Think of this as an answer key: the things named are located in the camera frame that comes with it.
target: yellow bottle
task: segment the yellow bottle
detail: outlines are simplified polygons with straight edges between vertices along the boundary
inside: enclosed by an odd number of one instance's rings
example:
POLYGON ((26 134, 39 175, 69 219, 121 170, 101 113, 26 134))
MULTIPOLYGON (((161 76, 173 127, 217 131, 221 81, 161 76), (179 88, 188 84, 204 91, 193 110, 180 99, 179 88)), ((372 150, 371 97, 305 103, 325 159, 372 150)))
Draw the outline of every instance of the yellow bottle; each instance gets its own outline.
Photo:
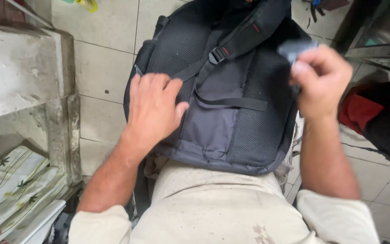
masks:
POLYGON ((79 5, 87 8, 88 11, 94 13, 97 11, 97 3, 95 0, 75 0, 79 5))

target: beige shirt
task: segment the beige shirt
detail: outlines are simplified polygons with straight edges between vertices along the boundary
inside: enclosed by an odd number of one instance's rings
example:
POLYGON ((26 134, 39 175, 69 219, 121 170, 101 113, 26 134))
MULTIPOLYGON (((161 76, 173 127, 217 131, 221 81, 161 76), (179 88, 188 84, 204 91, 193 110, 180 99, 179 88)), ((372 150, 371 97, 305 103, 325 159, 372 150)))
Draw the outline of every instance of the beige shirt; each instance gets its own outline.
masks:
POLYGON ((133 230, 122 206, 81 211, 69 243, 380 243, 361 201, 301 190, 297 204, 298 210, 286 201, 273 173, 247 176, 170 161, 133 230))

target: white tile floor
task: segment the white tile floor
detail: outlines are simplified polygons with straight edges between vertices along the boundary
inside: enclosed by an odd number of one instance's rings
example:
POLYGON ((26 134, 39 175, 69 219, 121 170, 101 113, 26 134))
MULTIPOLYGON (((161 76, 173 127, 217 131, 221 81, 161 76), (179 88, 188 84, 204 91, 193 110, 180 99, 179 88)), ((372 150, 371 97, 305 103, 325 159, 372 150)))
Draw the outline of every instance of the white tile floor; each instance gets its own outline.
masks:
MULTIPOLYGON (((76 86, 81 95, 81 164, 84 175, 92 175, 111 151, 126 120, 123 92, 133 61, 144 40, 153 35, 157 17, 169 15, 185 4, 182 0, 96 0, 98 11, 91 14, 77 4, 52 0, 52 22, 75 38, 76 86)), ((292 15, 311 37, 332 45, 335 32, 350 6, 311 22, 309 4, 292 1, 292 15)), ((362 79, 389 79, 390 72, 360 62, 352 85, 362 79)), ((375 148, 365 138, 341 126, 341 140, 360 147, 375 148)), ((381 155, 344 145, 360 182, 364 202, 374 214, 382 240, 390 241, 390 162, 381 155)), ((285 197, 293 202, 301 184, 299 156, 293 159, 285 197)))

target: person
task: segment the person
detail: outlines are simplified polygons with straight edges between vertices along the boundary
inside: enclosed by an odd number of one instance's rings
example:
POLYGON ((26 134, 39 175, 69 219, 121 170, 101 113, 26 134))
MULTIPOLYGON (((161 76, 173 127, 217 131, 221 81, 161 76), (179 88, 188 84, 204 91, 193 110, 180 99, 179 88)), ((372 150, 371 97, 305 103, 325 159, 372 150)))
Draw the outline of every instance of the person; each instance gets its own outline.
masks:
POLYGON ((352 67, 320 45, 301 53, 290 84, 302 88, 305 118, 297 209, 273 173, 248 176, 170 161, 149 209, 132 230, 123 206, 141 160, 180 124, 186 102, 175 105, 182 81, 165 74, 135 75, 127 126, 92 176, 69 231, 69 243, 380 243, 371 212, 340 143, 337 107, 352 67))

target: strap buckle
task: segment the strap buckle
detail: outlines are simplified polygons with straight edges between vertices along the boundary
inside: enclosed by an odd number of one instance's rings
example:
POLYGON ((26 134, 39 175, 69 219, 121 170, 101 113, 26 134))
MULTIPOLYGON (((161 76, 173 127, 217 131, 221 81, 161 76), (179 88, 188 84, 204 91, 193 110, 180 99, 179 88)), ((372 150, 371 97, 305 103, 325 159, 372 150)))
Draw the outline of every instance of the strap buckle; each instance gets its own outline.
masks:
POLYGON ((209 53, 209 61, 212 64, 218 64, 222 60, 226 59, 228 57, 228 53, 224 53, 221 47, 215 47, 210 53, 209 53))

